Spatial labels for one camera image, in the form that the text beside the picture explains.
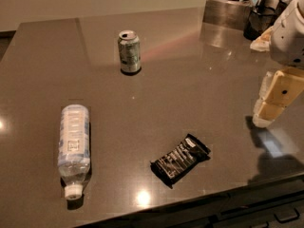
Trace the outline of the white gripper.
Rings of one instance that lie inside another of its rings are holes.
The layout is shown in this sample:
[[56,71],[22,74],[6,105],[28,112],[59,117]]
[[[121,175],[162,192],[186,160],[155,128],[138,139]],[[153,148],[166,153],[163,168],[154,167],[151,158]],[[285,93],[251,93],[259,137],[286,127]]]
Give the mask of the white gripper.
[[292,67],[265,74],[254,106],[256,127],[268,127],[304,91],[304,0],[292,0],[275,20],[270,55]]

